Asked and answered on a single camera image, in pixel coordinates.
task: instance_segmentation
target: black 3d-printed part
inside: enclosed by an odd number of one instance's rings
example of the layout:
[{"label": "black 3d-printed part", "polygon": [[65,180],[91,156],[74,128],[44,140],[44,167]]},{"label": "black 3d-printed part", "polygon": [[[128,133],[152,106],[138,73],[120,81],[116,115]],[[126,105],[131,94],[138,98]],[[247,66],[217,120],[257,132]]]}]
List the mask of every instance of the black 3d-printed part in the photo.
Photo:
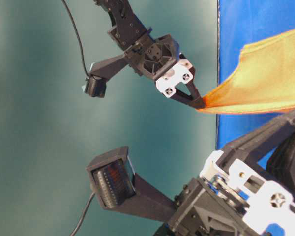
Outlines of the black 3d-printed part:
[{"label": "black 3d-printed part", "polygon": [[[127,156],[128,147],[119,147],[94,158],[87,166],[86,170],[101,206],[106,210],[162,222],[168,221],[175,212],[174,202],[147,183],[138,174],[135,174],[132,180],[135,189],[135,194],[133,196],[121,194],[121,203],[112,204],[109,207],[105,204],[105,197],[102,197],[102,190],[99,187],[96,178],[94,178],[93,173],[96,173],[97,170],[101,170],[103,167],[115,163],[117,160],[122,160],[123,164],[126,165],[128,161]],[[123,175],[121,179],[125,180],[127,177]]]},{"label": "black 3d-printed part", "polygon": [[[264,170],[258,165],[276,148]],[[239,159],[266,180],[273,180],[291,190],[295,201],[295,111],[275,117],[267,124],[229,142],[223,147],[217,165],[228,173],[232,163]]]}]

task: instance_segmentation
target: cable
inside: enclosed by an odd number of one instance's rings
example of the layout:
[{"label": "cable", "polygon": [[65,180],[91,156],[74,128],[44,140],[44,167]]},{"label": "cable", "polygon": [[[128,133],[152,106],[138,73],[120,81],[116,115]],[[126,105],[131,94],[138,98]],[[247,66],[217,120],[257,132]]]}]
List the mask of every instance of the cable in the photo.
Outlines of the cable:
[{"label": "cable", "polygon": [[95,193],[92,192],[92,194],[90,195],[90,197],[88,199],[88,202],[86,203],[86,205],[84,207],[84,210],[83,210],[82,215],[81,215],[81,217],[79,219],[79,222],[78,222],[77,226],[75,227],[75,229],[70,234],[70,236],[74,236],[77,233],[77,231],[79,230],[79,228],[81,227],[82,222],[83,222],[84,217],[85,217],[85,214],[87,213],[89,205],[90,205],[91,201],[93,200],[94,196],[95,196]]},{"label": "cable", "polygon": [[87,68],[86,68],[86,66],[85,66],[82,42],[81,42],[81,39],[80,39],[80,36],[79,36],[78,30],[77,30],[77,27],[76,27],[76,25],[75,25],[75,22],[74,22],[73,16],[72,16],[72,14],[71,14],[71,12],[70,12],[70,9],[69,9],[67,3],[65,2],[65,0],[61,0],[61,1],[63,2],[64,7],[65,7],[65,9],[67,10],[67,12],[68,12],[68,14],[69,14],[70,20],[71,20],[71,22],[72,22],[72,25],[73,25],[73,28],[74,28],[74,31],[75,31],[75,34],[76,34],[76,36],[77,36],[77,38],[78,38],[78,42],[79,42],[79,46],[80,46],[80,52],[81,52],[82,65],[83,65],[84,72],[85,72],[85,74],[86,74],[86,76],[87,76],[87,78],[88,78],[89,75],[88,75]]}]

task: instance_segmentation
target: white plastic part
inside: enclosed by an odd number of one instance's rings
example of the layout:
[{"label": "white plastic part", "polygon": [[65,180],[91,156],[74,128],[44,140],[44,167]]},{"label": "white plastic part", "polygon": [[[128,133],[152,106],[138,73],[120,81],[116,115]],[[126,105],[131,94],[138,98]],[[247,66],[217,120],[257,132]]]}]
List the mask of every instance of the white plastic part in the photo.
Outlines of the white plastic part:
[{"label": "white plastic part", "polygon": [[217,166],[216,161],[223,155],[223,151],[213,151],[207,158],[203,169],[200,171],[199,177],[211,181],[215,175],[227,177],[227,174]]},{"label": "white plastic part", "polygon": [[192,64],[187,59],[180,59],[170,70],[162,77],[156,80],[157,89],[170,98],[176,93],[176,85],[181,83],[187,84],[193,79],[190,72]]},{"label": "white plastic part", "polygon": [[[277,182],[266,181],[238,159],[230,166],[228,175],[216,165],[222,154],[223,151],[214,151],[199,176],[210,181],[215,175],[220,175],[230,188],[248,195],[249,207],[245,208],[243,222],[258,234],[265,232],[269,225],[277,224],[284,230],[285,236],[295,236],[295,203],[292,194]],[[251,176],[263,182],[254,191],[245,186]]]}]

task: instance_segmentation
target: orange cloth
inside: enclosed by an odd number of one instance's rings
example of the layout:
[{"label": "orange cloth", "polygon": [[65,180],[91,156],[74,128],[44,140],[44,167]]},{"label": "orange cloth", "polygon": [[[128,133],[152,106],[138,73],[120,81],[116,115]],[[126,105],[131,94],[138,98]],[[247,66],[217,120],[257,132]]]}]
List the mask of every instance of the orange cloth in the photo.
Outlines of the orange cloth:
[{"label": "orange cloth", "polygon": [[202,113],[256,114],[295,109],[295,30],[245,45],[229,78],[204,98]]}]

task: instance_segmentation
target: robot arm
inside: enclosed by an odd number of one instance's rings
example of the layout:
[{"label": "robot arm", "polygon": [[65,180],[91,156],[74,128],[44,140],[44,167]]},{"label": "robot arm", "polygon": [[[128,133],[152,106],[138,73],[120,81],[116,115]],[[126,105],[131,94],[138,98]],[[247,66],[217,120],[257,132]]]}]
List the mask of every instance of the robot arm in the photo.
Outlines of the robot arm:
[{"label": "robot arm", "polygon": [[[108,34],[124,52],[92,64],[86,94],[104,97],[106,83],[128,64],[140,76],[152,79],[165,97],[196,109],[205,106],[193,83],[195,68],[179,52],[178,43],[170,35],[154,40],[150,36],[152,29],[145,28],[128,0],[95,0],[95,3],[108,12],[112,21]],[[179,83],[187,86],[190,95],[176,88]]]},{"label": "robot arm", "polygon": [[[264,170],[257,162],[274,148]],[[87,167],[91,183],[104,209],[164,222],[155,236],[270,236],[273,226],[295,235],[295,111],[214,151],[174,201],[129,171],[127,153],[96,157]]]}]

